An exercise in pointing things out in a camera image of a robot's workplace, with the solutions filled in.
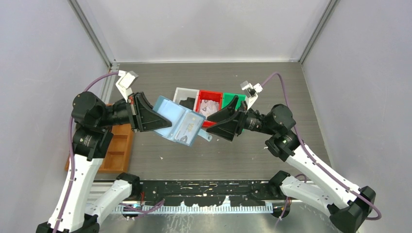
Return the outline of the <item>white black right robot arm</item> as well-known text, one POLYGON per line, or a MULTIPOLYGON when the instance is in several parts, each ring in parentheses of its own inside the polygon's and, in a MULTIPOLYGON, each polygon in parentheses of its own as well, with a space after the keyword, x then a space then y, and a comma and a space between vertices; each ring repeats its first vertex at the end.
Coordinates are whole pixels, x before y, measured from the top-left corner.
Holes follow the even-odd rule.
POLYGON ((244 130, 268 134, 268 151, 283 162, 303 172, 313 184, 305 183, 285 171, 277 172, 268 189, 275 199, 295 198, 328 216, 343 233, 356 232, 373 210, 375 191, 359 187, 323 162, 293 132, 296 122, 288 106, 274 105, 262 114, 249 109, 246 102, 234 97, 223 109, 208 118, 213 122, 207 132, 232 141, 244 130))

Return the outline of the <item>blue leather card holder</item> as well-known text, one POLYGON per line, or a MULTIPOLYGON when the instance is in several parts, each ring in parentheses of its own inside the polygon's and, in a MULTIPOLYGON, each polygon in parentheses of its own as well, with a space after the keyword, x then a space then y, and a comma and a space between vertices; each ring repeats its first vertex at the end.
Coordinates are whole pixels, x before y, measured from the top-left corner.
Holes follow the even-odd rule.
MULTIPOLYGON (((162 136, 163 138, 165 138, 167 140, 172 141, 172 142, 176 142, 176 141, 173 140, 172 137, 174 135, 174 132, 177 130, 177 127, 180 125, 180 123, 182 122, 184 116, 187 113, 193 113, 193 114, 197 114, 197 115, 200 115, 200 116, 204 117, 203 115, 201 115, 201 114, 199 114, 199 113, 197 113, 197 112, 195 112, 191 109, 183 107, 183 106, 173 102, 172 100, 165 98, 164 96, 159 96, 158 97, 158 99, 156 101, 156 104, 154 105, 154 110, 157 113, 159 113, 160 115, 164 116, 166 119, 170 120, 171 123, 172 123, 171 127, 155 130, 155 133, 162 136)), ((205 139, 208 142, 212 140, 212 135, 207 133, 205 130, 203 130, 202 126, 201 126, 200 130, 198 131, 196 137, 197 136, 202 137, 203 139, 205 139)))

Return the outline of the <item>silver VIP credit card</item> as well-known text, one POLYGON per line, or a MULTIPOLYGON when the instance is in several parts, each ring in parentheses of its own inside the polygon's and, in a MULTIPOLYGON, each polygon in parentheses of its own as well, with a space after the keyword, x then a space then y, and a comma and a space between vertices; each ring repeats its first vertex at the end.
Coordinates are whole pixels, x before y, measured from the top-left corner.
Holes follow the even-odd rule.
POLYGON ((204 119, 205 118, 200 115, 187 113, 174 132, 173 140, 180 144, 190 146, 200 130, 204 119))

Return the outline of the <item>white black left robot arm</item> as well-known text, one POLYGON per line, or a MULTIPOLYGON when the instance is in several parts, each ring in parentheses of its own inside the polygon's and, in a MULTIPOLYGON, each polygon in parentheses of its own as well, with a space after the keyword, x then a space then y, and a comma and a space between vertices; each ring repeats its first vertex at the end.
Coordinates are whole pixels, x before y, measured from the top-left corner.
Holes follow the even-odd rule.
POLYGON ((154 111, 142 92, 108 106, 85 91, 74 98, 72 106, 70 122, 77 124, 77 130, 69 135, 68 175, 52 216, 38 225, 38 233, 97 233, 123 200, 137 200, 142 193, 139 177, 124 172, 87 206, 95 176, 113 139, 111 128, 129 124, 134 132, 150 132, 172 125, 154 111))

